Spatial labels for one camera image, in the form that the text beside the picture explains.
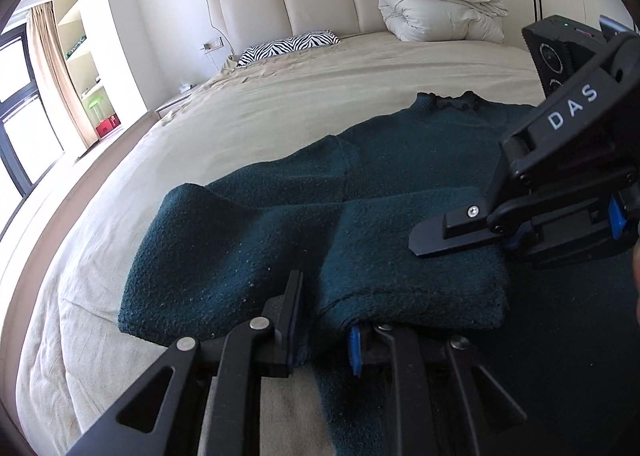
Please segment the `red box on floor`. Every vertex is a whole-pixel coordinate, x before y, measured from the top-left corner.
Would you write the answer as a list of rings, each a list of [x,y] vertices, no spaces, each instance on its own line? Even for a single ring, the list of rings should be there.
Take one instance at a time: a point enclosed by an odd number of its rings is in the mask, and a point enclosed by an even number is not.
[[[119,116],[117,116],[116,114],[111,114],[110,116],[107,116],[99,122],[99,124],[96,126],[96,134],[99,135],[100,138],[104,138],[104,136],[107,136],[119,126]]]

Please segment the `folded white duvet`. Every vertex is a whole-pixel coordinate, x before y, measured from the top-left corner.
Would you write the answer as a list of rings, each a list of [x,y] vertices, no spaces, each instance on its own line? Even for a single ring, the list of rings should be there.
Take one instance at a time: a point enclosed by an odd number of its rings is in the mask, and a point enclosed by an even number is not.
[[[378,0],[388,31],[405,42],[473,40],[501,44],[503,0]]]

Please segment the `white bedside table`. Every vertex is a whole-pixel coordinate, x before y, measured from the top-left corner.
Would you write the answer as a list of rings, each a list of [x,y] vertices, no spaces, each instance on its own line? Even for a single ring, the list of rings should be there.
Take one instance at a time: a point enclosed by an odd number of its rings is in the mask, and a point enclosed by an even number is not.
[[[168,112],[171,112],[175,107],[178,107],[181,104],[185,103],[194,93],[198,92],[198,89],[201,86],[201,84],[194,84],[194,86],[191,86],[189,90],[180,92],[179,94],[173,96],[170,100],[163,102],[163,104],[155,109],[157,118],[163,119],[168,114]]]

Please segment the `dark teal knit sweater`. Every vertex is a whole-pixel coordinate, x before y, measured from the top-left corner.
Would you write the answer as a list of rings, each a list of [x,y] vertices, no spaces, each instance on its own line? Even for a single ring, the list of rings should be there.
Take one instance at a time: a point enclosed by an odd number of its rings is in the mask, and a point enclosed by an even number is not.
[[[519,426],[484,392],[497,454],[637,454],[629,254],[536,265],[494,246],[431,259],[408,246],[421,220],[477,198],[499,136],[528,114],[470,92],[421,93],[283,159],[174,188],[134,257],[119,329],[161,346],[219,337],[299,270],[298,362],[316,374],[338,454],[383,450],[382,375],[356,377],[346,348],[349,328],[378,320],[478,333],[480,358],[530,416]]]

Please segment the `zebra print pillow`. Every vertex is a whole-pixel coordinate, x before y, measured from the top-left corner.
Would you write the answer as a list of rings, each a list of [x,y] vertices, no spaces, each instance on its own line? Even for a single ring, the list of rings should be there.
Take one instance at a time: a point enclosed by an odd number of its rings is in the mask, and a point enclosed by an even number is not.
[[[330,30],[304,32],[297,36],[285,37],[249,46],[239,56],[238,66],[246,67],[255,62],[259,62],[260,60],[268,60],[268,58],[314,48],[335,46],[340,42],[340,38]]]

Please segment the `beige padded headboard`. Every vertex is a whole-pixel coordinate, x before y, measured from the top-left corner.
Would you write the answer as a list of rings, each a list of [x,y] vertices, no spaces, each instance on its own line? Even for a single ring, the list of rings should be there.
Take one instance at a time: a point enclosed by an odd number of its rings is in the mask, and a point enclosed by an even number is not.
[[[386,29],[378,0],[206,0],[209,20],[239,54],[250,46],[312,30],[337,37]]]

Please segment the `black window frame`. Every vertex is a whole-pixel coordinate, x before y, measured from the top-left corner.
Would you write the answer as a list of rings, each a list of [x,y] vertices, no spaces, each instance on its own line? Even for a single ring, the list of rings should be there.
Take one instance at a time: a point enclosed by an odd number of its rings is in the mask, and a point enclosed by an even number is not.
[[[1,231],[63,153],[44,108],[26,26],[1,35]]]

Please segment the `white wall shelf unit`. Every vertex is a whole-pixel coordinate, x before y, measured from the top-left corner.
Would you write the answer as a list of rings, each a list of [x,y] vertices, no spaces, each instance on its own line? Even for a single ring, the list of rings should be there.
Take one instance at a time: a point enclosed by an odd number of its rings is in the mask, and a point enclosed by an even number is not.
[[[96,67],[79,0],[52,0],[54,19],[70,81],[96,131],[101,120],[116,114]]]

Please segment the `beige curtain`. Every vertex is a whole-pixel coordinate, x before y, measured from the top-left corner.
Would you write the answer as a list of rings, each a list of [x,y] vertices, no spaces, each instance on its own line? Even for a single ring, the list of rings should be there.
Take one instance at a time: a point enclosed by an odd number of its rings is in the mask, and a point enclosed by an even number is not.
[[[51,1],[29,9],[26,30],[29,57],[43,107],[62,149],[80,157],[99,142],[99,137],[70,78]]]

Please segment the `bed with beige sheet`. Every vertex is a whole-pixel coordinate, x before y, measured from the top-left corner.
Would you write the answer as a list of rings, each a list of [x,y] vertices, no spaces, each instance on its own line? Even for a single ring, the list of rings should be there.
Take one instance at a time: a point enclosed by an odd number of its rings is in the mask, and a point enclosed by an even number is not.
[[[17,416],[40,455],[62,455],[160,355],[117,326],[134,254],[160,202],[275,160],[421,92],[538,104],[529,55],[485,41],[402,42],[389,32],[226,66],[160,120],[62,239],[40,285],[17,369]]]

